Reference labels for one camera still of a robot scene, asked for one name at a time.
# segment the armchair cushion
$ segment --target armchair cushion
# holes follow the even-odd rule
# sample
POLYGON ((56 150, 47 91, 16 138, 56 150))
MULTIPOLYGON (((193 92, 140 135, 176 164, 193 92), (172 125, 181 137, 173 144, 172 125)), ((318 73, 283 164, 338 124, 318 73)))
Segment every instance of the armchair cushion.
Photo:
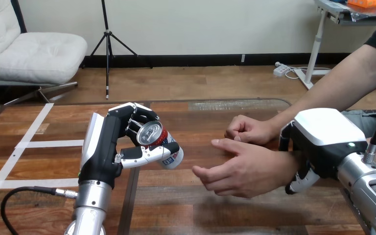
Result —
POLYGON ((24 33, 0 54, 0 81, 59 85, 77 72, 86 41, 67 33, 24 33))

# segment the tripod leg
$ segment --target tripod leg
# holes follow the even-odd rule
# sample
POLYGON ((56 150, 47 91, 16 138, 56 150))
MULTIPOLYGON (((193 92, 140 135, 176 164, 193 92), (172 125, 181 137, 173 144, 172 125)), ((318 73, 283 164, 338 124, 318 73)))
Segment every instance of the tripod leg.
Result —
POLYGON ((101 42, 103 41, 103 39, 106 37, 106 34, 103 35, 103 37, 100 39, 100 42, 98 42, 96 48, 94 48, 92 54, 90 56, 93 56, 94 53, 96 52, 97 48, 100 46, 101 42))
POLYGON ((112 51, 112 43, 110 42, 110 35, 107 36, 107 39, 109 40, 109 51, 110 51, 110 57, 113 59, 113 51, 112 51))
POLYGON ((107 37, 107 40, 106 40, 106 62, 107 62, 107 65, 106 65, 106 99, 109 99, 109 71, 110 71, 110 68, 109 68, 109 60, 110 60, 110 57, 109 57, 109 37, 107 37))
POLYGON ((112 44, 110 43, 110 35, 107 35, 107 41, 109 42, 109 53, 110 53, 109 58, 113 59, 112 44))
MULTIPOLYGON (((120 42, 120 44, 122 44, 126 49, 128 49, 131 53, 133 53, 135 56, 138 56, 138 54, 136 54, 134 51, 132 51, 132 49, 130 49, 128 46, 126 46, 126 44, 124 44, 121 40, 119 40, 119 38, 117 38, 114 34, 112 34, 112 37, 114 39, 116 39, 118 42, 120 42)), ((152 64, 150 62, 147 62, 146 60, 144 60, 145 63, 148 65, 148 67, 150 68, 153 68, 152 67, 152 64)))
POLYGON ((131 53, 133 53, 134 55, 138 55, 134 51, 132 51, 132 49, 130 49, 128 46, 126 46, 126 44, 124 44, 121 40, 119 40, 119 38, 117 38, 114 34, 112 34, 112 37, 114 39, 116 39, 120 44, 122 44, 126 49, 128 49, 131 53))

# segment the can lid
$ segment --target can lid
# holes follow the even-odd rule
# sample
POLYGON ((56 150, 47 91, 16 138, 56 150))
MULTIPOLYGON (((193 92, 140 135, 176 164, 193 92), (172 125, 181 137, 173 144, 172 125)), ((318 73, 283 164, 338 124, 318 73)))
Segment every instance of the can lid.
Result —
POLYGON ((150 121, 143 125, 138 133, 136 139, 141 145, 153 144, 162 133, 162 124, 158 121, 150 121))

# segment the red soda can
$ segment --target red soda can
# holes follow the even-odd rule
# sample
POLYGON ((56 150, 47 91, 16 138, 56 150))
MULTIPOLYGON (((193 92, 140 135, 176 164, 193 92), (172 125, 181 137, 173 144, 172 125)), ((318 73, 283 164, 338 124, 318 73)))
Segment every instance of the red soda can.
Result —
MULTIPOLYGON (((150 121, 143 125, 136 135, 136 139, 141 146, 163 145, 175 142, 175 139, 165 129, 159 121, 150 121)), ((179 147, 179 151, 169 157, 158 160, 164 169, 174 169, 184 158, 184 151, 179 147)))

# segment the white desk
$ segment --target white desk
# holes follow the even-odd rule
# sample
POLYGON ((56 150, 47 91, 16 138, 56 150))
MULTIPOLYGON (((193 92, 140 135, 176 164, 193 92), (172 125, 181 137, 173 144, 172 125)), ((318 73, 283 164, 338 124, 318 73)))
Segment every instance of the white desk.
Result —
POLYGON ((332 20, 335 24, 342 26, 376 26, 376 18, 353 22, 350 9, 343 4, 329 0, 315 0, 315 3, 318 6, 318 12, 321 12, 321 22, 319 23, 318 33, 315 36, 308 68, 306 74, 303 70, 294 70, 308 90, 313 86, 311 81, 313 75, 326 75, 329 72, 329 70, 313 70, 315 68, 316 58, 318 57, 319 47, 321 46, 322 35, 324 33, 325 21, 327 18, 332 20))

